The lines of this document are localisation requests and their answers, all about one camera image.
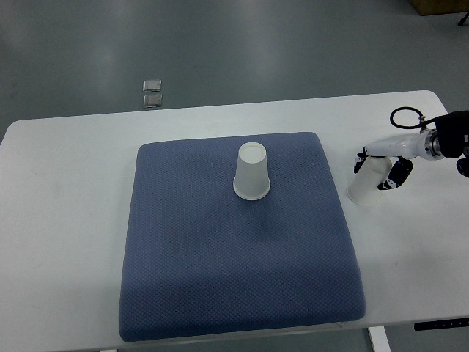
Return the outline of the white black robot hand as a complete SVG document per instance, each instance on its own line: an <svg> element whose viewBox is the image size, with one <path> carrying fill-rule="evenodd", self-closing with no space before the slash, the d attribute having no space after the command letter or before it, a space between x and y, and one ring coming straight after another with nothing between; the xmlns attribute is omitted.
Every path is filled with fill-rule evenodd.
<svg viewBox="0 0 469 352"><path fill-rule="evenodd" d="M398 188L406 181L413 170L414 158L436 161L442 159L443 154L436 130L429 130L420 134L392 136L367 144L356 156L354 173L358 174L365 161L371 157L397 158L387 178L377 186L379 190L384 191Z"/></svg>

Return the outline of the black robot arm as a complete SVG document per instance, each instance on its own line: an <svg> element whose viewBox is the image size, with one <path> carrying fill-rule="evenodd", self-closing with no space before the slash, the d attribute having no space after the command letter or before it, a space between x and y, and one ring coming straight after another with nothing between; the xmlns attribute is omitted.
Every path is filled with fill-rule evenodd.
<svg viewBox="0 0 469 352"><path fill-rule="evenodd" d="M468 110L454 111L437 118L440 151L445 158L458 158L457 171L468 177Z"/></svg>

